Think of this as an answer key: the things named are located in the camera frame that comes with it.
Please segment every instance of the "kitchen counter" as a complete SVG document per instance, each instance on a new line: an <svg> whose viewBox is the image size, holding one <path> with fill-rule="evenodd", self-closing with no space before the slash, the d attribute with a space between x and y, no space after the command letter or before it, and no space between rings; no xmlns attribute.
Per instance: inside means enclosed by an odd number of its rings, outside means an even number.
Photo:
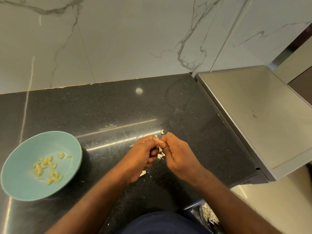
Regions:
<svg viewBox="0 0 312 234"><path fill-rule="evenodd" d="M20 141L51 130L73 134L83 160L73 180L48 198L21 202L1 191L4 233L45 232L123 158L137 136L160 137L162 129L186 141L200 163L229 188L256 174L189 74L30 91L24 112L26 95L0 95L1 164ZM113 233L147 212L177 211L201 201L161 159L126 188L100 233Z"/></svg>

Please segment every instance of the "blue clothing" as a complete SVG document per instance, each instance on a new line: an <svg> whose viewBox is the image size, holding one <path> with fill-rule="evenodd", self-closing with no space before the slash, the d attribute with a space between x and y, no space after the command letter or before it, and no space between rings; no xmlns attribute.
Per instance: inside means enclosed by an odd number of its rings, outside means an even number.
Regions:
<svg viewBox="0 0 312 234"><path fill-rule="evenodd" d="M190 220L174 212L153 212L145 214L129 223L120 234L178 233L213 234L198 220Z"/></svg>

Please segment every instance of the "beige floor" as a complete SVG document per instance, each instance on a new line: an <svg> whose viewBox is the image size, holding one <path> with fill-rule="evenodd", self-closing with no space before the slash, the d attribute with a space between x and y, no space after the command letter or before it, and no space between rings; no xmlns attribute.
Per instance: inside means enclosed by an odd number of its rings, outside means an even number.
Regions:
<svg viewBox="0 0 312 234"><path fill-rule="evenodd" d="M312 185L305 166L276 182L232 190L283 233L311 233Z"/></svg>

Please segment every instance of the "forearm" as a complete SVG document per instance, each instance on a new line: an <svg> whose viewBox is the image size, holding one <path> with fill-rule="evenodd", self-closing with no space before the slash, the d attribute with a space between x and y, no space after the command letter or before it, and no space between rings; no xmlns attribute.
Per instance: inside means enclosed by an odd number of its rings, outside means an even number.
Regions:
<svg viewBox="0 0 312 234"><path fill-rule="evenodd" d="M118 167L110 170L46 234L97 233L112 206L128 185Z"/></svg>
<svg viewBox="0 0 312 234"><path fill-rule="evenodd" d="M204 170L193 185L217 215L227 233L280 233L211 172Z"/></svg>

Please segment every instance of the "light blue bowl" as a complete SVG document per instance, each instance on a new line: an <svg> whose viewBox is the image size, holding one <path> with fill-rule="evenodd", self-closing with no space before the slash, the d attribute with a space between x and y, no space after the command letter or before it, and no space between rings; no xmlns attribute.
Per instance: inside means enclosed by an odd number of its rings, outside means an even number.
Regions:
<svg viewBox="0 0 312 234"><path fill-rule="evenodd" d="M59 159L59 152L65 154ZM33 165L40 158L52 156L55 169L47 166L38 180ZM63 131L49 131L35 135L20 144L5 161L1 171L1 185L5 193L14 199L33 201L48 197L63 188L77 173L82 160L82 149L78 140ZM59 183L46 185L50 170L58 171L63 178Z"/></svg>

